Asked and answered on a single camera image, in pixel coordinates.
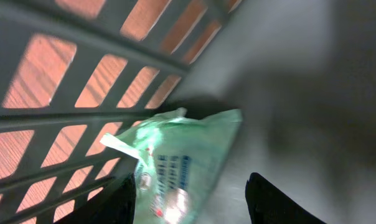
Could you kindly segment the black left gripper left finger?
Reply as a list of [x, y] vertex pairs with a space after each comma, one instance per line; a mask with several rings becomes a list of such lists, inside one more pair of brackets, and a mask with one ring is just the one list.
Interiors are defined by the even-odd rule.
[[133, 224], [136, 202], [134, 174], [116, 180], [84, 206], [56, 224]]

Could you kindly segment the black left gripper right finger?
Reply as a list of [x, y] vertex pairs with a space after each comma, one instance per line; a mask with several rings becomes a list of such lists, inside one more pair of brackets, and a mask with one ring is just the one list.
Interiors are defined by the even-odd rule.
[[245, 199], [253, 224], [324, 224], [257, 172], [247, 180]]

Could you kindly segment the green wet wipes packet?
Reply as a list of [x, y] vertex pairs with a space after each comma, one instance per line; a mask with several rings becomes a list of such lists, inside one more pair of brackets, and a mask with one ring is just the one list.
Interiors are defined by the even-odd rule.
[[238, 109], [203, 119], [157, 114], [100, 142], [138, 160], [135, 223], [194, 223], [215, 188], [242, 123]]

